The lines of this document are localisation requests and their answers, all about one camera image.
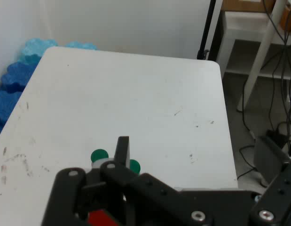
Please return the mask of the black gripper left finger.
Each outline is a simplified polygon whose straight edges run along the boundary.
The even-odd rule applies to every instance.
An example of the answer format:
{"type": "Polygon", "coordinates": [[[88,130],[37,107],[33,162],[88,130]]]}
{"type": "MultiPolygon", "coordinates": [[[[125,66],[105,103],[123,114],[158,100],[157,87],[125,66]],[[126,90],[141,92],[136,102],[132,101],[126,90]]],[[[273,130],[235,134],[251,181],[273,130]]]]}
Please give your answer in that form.
{"type": "Polygon", "coordinates": [[[129,138],[119,137],[113,160],[86,172],[59,171],[44,226],[211,226],[212,213],[160,180],[129,168],[129,138]]]}

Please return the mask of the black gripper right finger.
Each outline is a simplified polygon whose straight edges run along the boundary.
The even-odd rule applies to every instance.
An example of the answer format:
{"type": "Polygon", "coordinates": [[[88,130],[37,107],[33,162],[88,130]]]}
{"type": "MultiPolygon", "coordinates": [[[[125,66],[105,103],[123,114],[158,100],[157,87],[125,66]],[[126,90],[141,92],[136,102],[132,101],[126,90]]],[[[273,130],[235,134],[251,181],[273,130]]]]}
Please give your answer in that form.
{"type": "Polygon", "coordinates": [[[267,189],[253,206],[255,226],[291,226],[291,159],[268,137],[256,138],[254,165],[267,189]]]}

